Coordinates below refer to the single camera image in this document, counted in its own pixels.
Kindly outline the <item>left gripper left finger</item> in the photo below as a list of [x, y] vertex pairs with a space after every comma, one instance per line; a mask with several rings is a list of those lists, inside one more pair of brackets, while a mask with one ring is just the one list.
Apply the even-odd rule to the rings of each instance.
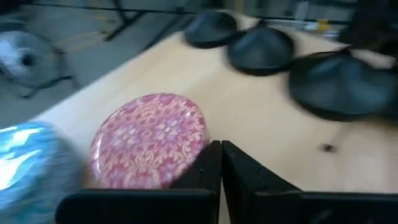
[[221, 142], [213, 141], [167, 189], [85, 189], [65, 197], [58, 224], [217, 223], [221, 193]]

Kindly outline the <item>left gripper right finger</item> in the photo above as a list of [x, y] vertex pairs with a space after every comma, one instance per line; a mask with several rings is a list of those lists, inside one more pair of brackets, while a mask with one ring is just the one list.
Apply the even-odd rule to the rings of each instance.
[[308, 192], [222, 141], [222, 181], [231, 223], [397, 224], [396, 194]]

